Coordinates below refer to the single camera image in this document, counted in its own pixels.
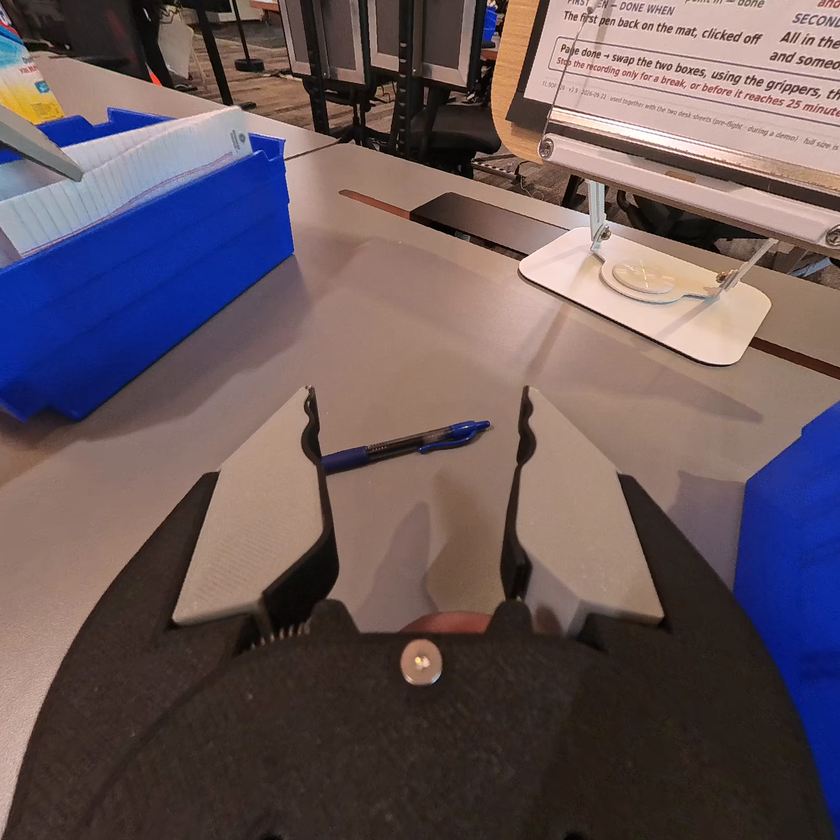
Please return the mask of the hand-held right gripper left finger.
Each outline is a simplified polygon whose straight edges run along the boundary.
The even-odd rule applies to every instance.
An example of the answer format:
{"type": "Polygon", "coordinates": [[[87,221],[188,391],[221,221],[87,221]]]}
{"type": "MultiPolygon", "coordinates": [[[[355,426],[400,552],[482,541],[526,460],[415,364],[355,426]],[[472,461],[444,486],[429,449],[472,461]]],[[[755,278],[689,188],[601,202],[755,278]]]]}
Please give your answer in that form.
{"type": "Polygon", "coordinates": [[[319,408],[303,386],[220,466],[172,619],[300,627],[340,571],[319,408]]]}

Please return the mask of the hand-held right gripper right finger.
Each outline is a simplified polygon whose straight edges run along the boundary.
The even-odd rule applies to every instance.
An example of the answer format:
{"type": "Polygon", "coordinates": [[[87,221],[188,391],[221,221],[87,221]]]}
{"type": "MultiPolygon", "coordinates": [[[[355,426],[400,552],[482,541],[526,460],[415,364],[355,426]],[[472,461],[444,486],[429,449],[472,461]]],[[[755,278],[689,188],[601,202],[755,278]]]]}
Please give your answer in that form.
{"type": "Polygon", "coordinates": [[[665,617],[614,463],[537,388],[521,395],[500,557],[504,596],[538,634],[577,637],[592,615],[665,617]]]}

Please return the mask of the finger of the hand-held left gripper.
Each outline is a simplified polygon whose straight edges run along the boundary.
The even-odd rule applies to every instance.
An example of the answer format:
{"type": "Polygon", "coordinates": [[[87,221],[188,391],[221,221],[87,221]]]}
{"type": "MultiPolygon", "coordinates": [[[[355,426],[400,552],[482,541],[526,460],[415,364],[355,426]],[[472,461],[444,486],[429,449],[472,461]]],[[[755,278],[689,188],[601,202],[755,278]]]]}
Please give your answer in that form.
{"type": "Polygon", "coordinates": [[[1,145],[74,182],[80,182],[84,176],[79,164],[58,145],[5,106],[1,106],[1,145]]]}

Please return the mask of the white lined notepad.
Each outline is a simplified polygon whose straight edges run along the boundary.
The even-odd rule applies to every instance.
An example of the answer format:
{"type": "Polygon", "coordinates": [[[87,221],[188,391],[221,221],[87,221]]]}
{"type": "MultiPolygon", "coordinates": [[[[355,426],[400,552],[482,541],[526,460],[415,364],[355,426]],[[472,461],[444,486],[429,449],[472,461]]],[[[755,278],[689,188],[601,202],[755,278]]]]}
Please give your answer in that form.
{"type": "Polygon", "coordinates": [[[231,107],[71,145],[75,182],[26,159],[1,166],[1,266],[252,154],[231,107]]]}

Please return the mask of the blue pen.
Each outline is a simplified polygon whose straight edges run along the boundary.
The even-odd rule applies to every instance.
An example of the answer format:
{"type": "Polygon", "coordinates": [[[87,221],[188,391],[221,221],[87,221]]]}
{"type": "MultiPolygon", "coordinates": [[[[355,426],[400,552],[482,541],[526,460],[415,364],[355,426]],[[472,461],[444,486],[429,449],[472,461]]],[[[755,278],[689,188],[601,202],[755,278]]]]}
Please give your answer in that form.
{"type": "Polygon", "coordinates": [[[456,423],[377,444],[343,449],[323,456],[321,464],[325,474],[334,475],[405,455],[428,455],[441,450],[461,448],[489,428],[489,421],[456,423]]]}

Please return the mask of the blue plastic bin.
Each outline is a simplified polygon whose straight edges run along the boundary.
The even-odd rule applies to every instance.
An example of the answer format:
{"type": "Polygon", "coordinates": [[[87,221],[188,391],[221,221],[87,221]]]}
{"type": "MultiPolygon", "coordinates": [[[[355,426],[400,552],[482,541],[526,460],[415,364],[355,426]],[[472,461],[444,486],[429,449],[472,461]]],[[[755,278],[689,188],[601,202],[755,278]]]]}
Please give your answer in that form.
{"type": "Polygon", "coordinates": [[[734,593],[782,674],[815,756],[838,761],[838,404],[747,481],[734,593]]]}
{"type": "MultiPolygon", "coordinates": [[[[168,119],[110,108],[38,129],[74,144],[168,119]]],[[[1,272],[1,404],[21,421],[88,416],[293,253],[285,141],[1,272]]]]}

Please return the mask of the wipes canister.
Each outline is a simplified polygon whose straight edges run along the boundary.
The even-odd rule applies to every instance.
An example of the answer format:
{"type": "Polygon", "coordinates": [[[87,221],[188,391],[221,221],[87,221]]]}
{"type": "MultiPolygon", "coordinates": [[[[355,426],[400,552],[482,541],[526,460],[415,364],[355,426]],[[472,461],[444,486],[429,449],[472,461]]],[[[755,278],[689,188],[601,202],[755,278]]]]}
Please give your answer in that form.
{"type": "Polygon", "coordinates": [[[1,24],[1,103],[35,125],[65,117],[24,42],[5,24],[1,24]]]}

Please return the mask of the white document stand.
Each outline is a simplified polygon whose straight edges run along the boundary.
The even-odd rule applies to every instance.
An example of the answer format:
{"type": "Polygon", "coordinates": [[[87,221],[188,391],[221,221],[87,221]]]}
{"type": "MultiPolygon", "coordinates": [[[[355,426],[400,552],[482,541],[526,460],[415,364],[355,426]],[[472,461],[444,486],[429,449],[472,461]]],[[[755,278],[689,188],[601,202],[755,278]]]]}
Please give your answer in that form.
{"type": "Polygon", "coordinates": [[[770,299],[743,281],[761,256],[781,240],[838,253],[839,175],[524,101],[543,3],[508,119],[541,129],[543,163],[587,181],[590,221],[523,259],[520,274],[694,361],[735,364],[771,309],[770,299]],[[736,268],[702,268],[614,233],[607,185],[767,238],[736,268]]]}

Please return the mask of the grey panel on black stand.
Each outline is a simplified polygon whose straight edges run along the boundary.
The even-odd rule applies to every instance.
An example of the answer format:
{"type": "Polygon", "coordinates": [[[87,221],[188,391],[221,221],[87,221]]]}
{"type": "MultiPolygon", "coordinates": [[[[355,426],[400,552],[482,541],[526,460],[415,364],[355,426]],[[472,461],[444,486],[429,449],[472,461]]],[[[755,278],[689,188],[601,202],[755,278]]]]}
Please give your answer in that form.
{"type": "MultiPolygon", "coordinates": [[[[397,72],[397,1],[367,1],[371,67],[397,72]]],[[[485,2],[415,2],[414,72],[417,78],[467,91],[474,83],[487,12],[485,2]]]]}
{"type": "Polygon", "coordinates": [[[369,30],[359,1],[279,1],[292,76],[313,77],[313,50],[324,80],[365,87],[371,75],[369,30]],[[314,47],[310,47],[308,33],[314,47]]]}

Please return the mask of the black office chair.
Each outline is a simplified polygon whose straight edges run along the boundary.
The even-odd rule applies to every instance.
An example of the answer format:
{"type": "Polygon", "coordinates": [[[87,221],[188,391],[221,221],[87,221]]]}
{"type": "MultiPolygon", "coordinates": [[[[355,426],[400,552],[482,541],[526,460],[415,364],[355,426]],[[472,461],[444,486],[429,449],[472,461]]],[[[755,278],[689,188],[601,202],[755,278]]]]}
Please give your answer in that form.
{"type": "Polygon", "coordinates": [[[713,253],[720,253],[717,243],[723,239],[767,238],[765,234],[757,234],[642,196],[628,195],[625,191],[616,193],[616,202],[632,227],[713,253]]]}
{"type": "Polygon", "coordinates": [[[476,156],[495,154],[500,148],[489,108],[453,103],[437,109],[423,159],[439,170],[472,180],[476,156]]]}

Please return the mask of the printed instruction sheet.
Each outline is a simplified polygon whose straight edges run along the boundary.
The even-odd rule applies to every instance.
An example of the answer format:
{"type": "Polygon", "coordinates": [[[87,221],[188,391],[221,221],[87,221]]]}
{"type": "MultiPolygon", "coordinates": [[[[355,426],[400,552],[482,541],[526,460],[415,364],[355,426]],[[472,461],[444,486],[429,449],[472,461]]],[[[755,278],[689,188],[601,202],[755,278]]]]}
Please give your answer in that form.
{"type": "Polygon", "coordinates": [[[838,1],[568,1],[540,13],[525,102],[838,174],[838,1]]]}

